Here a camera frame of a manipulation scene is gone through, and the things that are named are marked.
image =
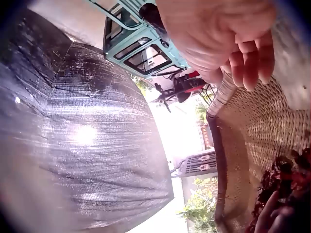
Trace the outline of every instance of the woven basket rim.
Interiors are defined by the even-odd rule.
[[[234,95],[237,87],[235,86],[232,76],[228,73],[224,73],[224,79],[221,87],[218,89],[212,104],[207,109],[206,119],[209,124],[214,148],[216,153],[216,164],[218,173],[218,194],[217,194],[217,204],[215,210],[215,222],[218,228],[223,232],[229,232],[228,224],[223,216],[223,211],[225,208],[225,197],[227,190],[227,159],[225,156],[225,149],[222,144],[222,137],[220,130],[217,126],[217,113],[224,107]]]

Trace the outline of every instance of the black plastic sheet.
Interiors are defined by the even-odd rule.
[[[0,76],[0,194],[14,224],[126,232],[173,199],[151,111],[101,50],[27,10],[1,45]]]

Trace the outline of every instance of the tree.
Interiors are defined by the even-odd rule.
[[[132,80],[136,84],[138,89],[140,89],[142,95],[146,94],[146,90],[151,91],[153,89],[153,86],[151,86],[150,84],[146,83],[145,81],[143,81],[143,79],[141,79],[141,78],[139,78],[137,76],[133,76]]]
[[[195,113],[197,116],[197,120],[199,124],[206,124],[206,110],[207,106],[205,106],[203,103],[199,103],[195,107]]]
[[[194,228],[190,229],[193,233],[218,233],[214,219],[217,178],[196,179],[194,184],[197,190],[178,215],[194,223]]]

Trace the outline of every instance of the red motorcycle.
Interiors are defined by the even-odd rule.
[[[169,76],[169,79],[173,82],[173,88],[171,89],[163,90],[160,84],[154,84],[156,90],[161,94],[157,99],[151,101],[151,103],[164,104],[167,110],[171,112],[169,104],[170,102],[174,102],[172,101],[173,98],[177,98],[179,103],[183,103],[192,95],[192,93],[198,92],[208,105],[211,104],[212,100],[207,94],[207,91],[211,91],[215,94],[213,88],[210,84],[206,83],[201,77],[199,77],[200,74],[197,71],[180,77],[177,77],[178,75],[180,75],[180,73],[174,73]]]

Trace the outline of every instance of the hand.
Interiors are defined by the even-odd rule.
[[[253,90],[274,69],[270,32],[276,17],[268,0],[156,0],[174,45],[202,78],[219,86],[221,66],[234,83]]]
[[[281,207],[275,210],[278,197],[279,193],[276,191],[269,198],[258,217],[255,233],[291,232],[290,219],[294,214],[294,209],[291,207]]]

